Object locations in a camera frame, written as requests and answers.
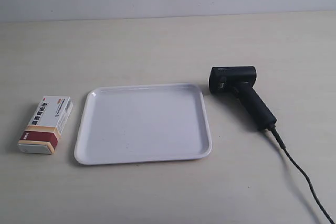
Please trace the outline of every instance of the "barcode scanner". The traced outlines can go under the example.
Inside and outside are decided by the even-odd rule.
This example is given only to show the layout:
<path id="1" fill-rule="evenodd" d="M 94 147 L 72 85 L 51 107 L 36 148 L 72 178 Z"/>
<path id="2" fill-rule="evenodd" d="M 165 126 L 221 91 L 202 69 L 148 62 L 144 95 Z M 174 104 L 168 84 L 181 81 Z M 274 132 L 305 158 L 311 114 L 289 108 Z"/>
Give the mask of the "barcode scanner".
<path id="1" fill-rule="evenodd" d="M 289 160 L 307 180 L 310 191 L 326 218 L 329 220 L 330 223 L 334 224 L 334 221 L 328 215 L 321 202 L 317 198 L 308 175 L 287 152 L 286 146 L 284 145 L 280 135 L 275 129 L 275 123 L 277 122 L 277 119 L 267 108 L 267 106 L 264 104 L 256 91 L 253 89 L 253 85 L 256 82 L 256 79 L 257 71 L 253 66 L 213 67 L 211 69 L 209 78 L 209 89 L 211 94 L 231 92 L 245 107 L 246 111 L 251 115 L 253 121 L 257 125 L 257 129 L 260 131 L 268 129 L 273 134 Z"/>

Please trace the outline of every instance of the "red stripe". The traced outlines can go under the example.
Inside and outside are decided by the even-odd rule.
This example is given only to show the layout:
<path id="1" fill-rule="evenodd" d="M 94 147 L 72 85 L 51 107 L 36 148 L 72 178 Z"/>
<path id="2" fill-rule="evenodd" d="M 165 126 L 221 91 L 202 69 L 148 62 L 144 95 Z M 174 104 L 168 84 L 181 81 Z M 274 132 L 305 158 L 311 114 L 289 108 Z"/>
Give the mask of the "red stripe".
<path id="1" fill-rule="evenodd" d="M 55 148 L 58 143 L 53 132 L 25 131 L 20 140 L 49 142 L 53 148 Z"/>

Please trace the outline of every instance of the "white table surface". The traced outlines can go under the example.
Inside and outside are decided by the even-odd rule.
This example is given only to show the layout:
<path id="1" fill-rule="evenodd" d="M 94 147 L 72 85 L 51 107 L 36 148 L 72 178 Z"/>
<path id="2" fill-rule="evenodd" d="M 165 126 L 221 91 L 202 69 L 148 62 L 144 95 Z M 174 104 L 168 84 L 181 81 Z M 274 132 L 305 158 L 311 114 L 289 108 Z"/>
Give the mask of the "white table surface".
<path id="1" fill-rule="evenodd" d="M 212 66 L 254 65 L 255 89 L 336 218 L 336 12 L 0 24 L 0 223 L 328 223 L 278 146 L 211 96 Z M 87 93 L 191 82 L 213 150 L 197 161 L 80 166 Z M 16 143 L 43 95 L 75 103 L 54 155 Z"/>

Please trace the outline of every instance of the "plastic tray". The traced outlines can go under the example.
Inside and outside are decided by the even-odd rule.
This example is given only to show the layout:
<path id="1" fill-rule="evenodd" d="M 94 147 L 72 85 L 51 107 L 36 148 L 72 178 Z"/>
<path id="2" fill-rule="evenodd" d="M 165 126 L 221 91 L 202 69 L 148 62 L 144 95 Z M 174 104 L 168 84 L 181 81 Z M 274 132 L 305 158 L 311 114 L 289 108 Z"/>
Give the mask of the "plastic tray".
<path id="1" fill-rule="evenodd" d="M 84 165 L 197 159 L 212 148 L 193 84 L 104 87 L 86 100 L 75 147 Z"/>

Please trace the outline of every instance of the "black cable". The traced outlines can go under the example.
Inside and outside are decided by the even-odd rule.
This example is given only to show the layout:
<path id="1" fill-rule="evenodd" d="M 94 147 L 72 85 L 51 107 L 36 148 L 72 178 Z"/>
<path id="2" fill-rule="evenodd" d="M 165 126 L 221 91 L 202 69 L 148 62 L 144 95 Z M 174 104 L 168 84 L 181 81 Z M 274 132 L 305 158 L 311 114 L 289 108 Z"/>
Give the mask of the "black cable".
<path id="1" fill-rule="evenodd" d="M 275 137 L 275 139 L 277 140 L 277 142 L 279 143 L 280 147 L 283 149 L 284 153 L 286 154 L 286 156 L 289 158 L 289 160 L 293 163 L 293 165 L 303 174 L 303 176 L 305 177 L 306 181 L 308 182 L 309 185 L 309 189 L 311 191 L 311 194 L 313 195 L 317 205 L 320 207 L 321 211 L 324 213 L 324 215 L 326 216 L 326 218 L 329 220 L 329 222 L 331 224 L 335 224 L 335 222 L 331 219 L 331 217 L 329 216 L 329 214 L 327 213 L 327 211 L 324 209 L 324 207 L 322 206 L 321 202 L 319 201 L 319 199 L 316 196 L 316 193 L 314 191 L 313 185 L 308 177 L 308 175 L 304 172 L 304 170 L 302 170 L 302 168 L 293 160 L 293 158 L 289 155 L 289 153 L 286 150 L 286 147 L 280 137 L 280 135 L 278 134 L 277 130 L 275 129 L 275 127 L 270 127 L 269 128 L 270 132 L 273 134 L 273 136 Z"/>

